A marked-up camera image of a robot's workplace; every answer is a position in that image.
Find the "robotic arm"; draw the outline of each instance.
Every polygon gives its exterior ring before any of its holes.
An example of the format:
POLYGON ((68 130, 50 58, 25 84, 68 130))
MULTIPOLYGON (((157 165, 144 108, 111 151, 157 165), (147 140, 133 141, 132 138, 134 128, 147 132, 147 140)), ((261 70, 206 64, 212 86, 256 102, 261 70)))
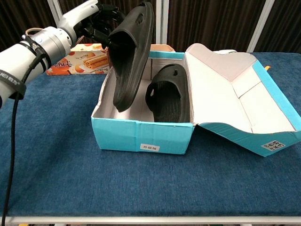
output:
POLYGON ((114 45, 108 39, 112 28, 106 21, 121 23, 124 17, 115 6, 88 0, 64 14, 58 28, 47 27, 31 37, 23 35, 21 42, 0 52, 0 108, 16 91, 23 98, 26 86, 22 79, 38 53, 43 52, 43 58, 26 83, 68 55, 82 35, 102 43, 104 48, 114 45))

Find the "shoe box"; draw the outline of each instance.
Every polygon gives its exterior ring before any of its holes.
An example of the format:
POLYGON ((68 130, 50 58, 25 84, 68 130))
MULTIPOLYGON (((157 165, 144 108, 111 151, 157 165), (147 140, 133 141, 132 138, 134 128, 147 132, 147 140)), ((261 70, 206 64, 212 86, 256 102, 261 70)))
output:
POLYGON ((301 117, 249 53, 212 52, 198 43, 185 53, 151 51, 134 102, 123 112, 113 105, 115 84, 111 69, 91 116, 101 149, 184 154, 196 126, 261 156, 301 141, 301 117), (190 122, 154 122, 146 105, 148 85, 168 64, 186 70, 190 122))

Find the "black cable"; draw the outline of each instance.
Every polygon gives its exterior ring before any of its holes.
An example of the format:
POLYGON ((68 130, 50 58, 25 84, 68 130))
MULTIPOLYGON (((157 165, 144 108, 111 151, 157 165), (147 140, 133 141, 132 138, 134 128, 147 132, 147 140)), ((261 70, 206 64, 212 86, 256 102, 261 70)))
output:
MULTIPOLYGON (((45 53, 40 49, 37 48, 35 49, 37 52, 37 56, 35 59, 32 61, 32 63, 29 65, 27 71, 24 74, 24 77, 22 79, 22 82, 25 84, 30 72, 39 64, 39 62, 45 57, 45 53)), ((12 181, 13 181, 13 174, 14 174, 14 166, 15 166, 15 128, 16 128, 16 113, 17 113, 17 108, 18 108, 18 103, 19 103, 19 93, 16 94, 15 97, 15 102, 14 102, 14 107, 13 107, 13 113, 11 117, 11 156, 10 156, 10 168, 9 168, 9 176, 8 176, 8 186, 6 190, 6 195, 5 195, 5 201, 4 201, 4 207, 3 207, 3 213, 2 213, 2 226, 5 226, 5 219, 6 219, 6 214, 8 212, 8 202, 9 202, 9 196, 10 196, 10 190, 12 186, 12 181)))

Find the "snack box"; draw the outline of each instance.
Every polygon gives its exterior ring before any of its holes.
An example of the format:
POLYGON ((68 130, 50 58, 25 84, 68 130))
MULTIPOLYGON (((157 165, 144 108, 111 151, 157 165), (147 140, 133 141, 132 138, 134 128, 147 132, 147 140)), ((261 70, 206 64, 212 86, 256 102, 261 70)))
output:
POLYGON ((101 44, 78 44, 71 53, 46 70, 46 74, 107 74, 109 69, 106 50, 101 44))

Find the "sticker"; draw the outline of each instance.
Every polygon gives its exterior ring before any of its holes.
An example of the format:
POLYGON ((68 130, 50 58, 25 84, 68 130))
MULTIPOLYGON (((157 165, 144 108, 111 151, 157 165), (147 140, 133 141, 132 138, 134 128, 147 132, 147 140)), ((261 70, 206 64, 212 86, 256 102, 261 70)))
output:
POLYGON ((268 149, 269 151, 273 152, 273 151, 275 151, 279 148, 285 147, 285 144, 282 144, 279 141, 273 140, 269 143, 266 143, 266 144, 262 145, 262 147, 264 147, 265 149, 268 149))
POLYGON ((140 144, 140 149, 153 151, 153 152, 158 152, 159 149, 160 149, 160 146, 140 144))

